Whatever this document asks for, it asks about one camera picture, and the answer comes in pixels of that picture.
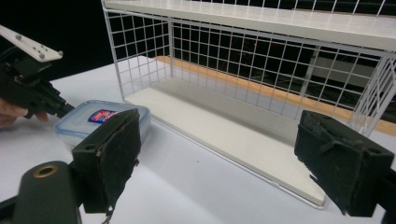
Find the wire mesh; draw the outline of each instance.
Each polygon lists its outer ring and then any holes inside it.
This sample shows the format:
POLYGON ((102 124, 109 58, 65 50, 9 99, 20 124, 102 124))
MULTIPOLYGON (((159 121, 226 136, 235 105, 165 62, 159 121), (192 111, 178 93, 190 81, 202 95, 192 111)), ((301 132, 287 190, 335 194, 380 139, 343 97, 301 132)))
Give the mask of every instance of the wire mesh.
POLYGON ((394 0, 191 0, 251 7, 289 10, 325 11, 330 13, 396 16, 394 0))
POLYGON ((318 111, 349 121, 368 135, 396 91, 394 52, 215 23, 105 12, 123 96, 178 77, 292 119, 299 119, 304 109, 318 111))

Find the hand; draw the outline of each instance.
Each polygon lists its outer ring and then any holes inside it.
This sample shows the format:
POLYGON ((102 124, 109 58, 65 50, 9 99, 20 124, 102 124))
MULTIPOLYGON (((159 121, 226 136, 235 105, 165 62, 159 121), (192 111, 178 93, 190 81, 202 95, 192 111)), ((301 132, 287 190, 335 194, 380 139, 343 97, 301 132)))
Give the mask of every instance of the hand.
MULTIPOLYGON (((11 125, 18 117, 24 117, 27 113, 27 109, 10 104, 0 98, 0 127, 11 125)), ((45 111, 42 111, 35 116, 41 121, 48 120, 48 115, 45 111)))

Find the clear plastic box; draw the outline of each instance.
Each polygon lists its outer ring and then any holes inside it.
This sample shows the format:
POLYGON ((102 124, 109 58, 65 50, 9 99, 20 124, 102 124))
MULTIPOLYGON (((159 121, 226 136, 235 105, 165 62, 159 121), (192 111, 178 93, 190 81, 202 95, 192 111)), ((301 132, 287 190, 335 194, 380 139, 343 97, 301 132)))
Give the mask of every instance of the clear plastic box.
POLYGON ((92 120, 92 116, 100 111, 113 113, 134 108, 137 108, 139 111, 140 139, 143 144, 149 135, 151 116, 148 108, 139 105, 126 105, 96 100, 87 101, 61 118, 55 123, 53 128, 71 151, 103 123, 97 118, 92 120))

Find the white table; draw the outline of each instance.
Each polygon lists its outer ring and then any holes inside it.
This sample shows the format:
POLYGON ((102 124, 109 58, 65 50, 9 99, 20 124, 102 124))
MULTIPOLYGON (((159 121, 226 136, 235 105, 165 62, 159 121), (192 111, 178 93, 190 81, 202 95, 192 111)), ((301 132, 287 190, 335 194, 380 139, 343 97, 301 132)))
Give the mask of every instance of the white table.
MULTIPOLYGON (((71 105, 121 102, 115 74, 109 65, 52 83, 71 105)), ((0 201, 18 193, 30 168, 72 160, 52 130, 57 120, 19 119, 0 131, 0 201)), ((394 138, 378 133, 372 138, 396 152, 394 138)), ((310 207, 155 120, 139 160, 111 223, 379 223, 384 214, 379 206, 370 218, 344 217, 332 202, 324 210, 310 207)), ((84 224, 105 219, 80 210, 84 224)))

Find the white shelf board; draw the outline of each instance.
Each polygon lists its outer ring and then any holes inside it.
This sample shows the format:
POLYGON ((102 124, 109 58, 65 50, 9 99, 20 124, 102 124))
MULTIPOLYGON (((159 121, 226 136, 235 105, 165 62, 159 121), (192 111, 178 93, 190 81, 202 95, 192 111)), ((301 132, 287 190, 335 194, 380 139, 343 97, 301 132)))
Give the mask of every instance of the white shelf board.
POLYGON ((295 140, 297 136, 295 120, 178 78, 156 83, 127 96, 125 101, 146 106, 156 120, 297 198, 308 200, 315 207, 325 203, 324 191, 294 155, 294 143, 288 144, 288 139, 295 140))
POLYGON ((105 1, 108 9, 214 22, 373 49, 396 50, 396 19, 186 0, 105 1))

